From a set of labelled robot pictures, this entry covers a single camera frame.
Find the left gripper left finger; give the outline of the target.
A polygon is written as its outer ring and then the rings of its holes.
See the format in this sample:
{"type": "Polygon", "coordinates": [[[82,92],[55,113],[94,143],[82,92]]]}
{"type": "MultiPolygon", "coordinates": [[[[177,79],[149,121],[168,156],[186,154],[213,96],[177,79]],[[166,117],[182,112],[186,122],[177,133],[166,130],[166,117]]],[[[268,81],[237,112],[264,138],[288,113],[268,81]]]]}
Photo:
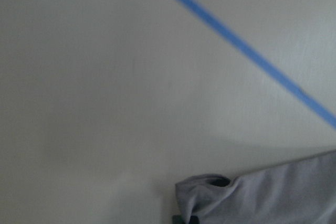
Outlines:
{"type": "Polygon", "coordinates": [[[182,224],[182,218],[180,215],[172,216],[172,224],[182,224]]]}

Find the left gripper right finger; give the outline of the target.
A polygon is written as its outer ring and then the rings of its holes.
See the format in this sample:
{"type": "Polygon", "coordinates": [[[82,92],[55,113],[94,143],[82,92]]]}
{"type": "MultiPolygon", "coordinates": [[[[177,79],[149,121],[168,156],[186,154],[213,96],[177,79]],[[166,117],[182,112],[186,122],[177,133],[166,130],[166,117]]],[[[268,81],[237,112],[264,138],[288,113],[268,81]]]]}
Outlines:
{"type": "Polygon", "coordinates": [[[197,216],[191,216],[189,224],[199,224],[199,218],[197,216]]]}

